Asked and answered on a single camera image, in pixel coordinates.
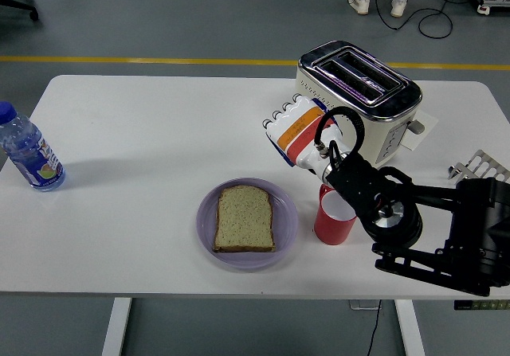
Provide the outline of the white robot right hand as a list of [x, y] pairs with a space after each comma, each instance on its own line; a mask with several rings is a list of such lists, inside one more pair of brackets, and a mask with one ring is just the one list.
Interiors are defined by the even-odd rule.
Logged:
[[315, 99], [295, 94], [291, 102], [263, 122], [266, 135], [290, 166], [321, 176], [329, 157], [316, 149], [314, 138], [326, 107]]

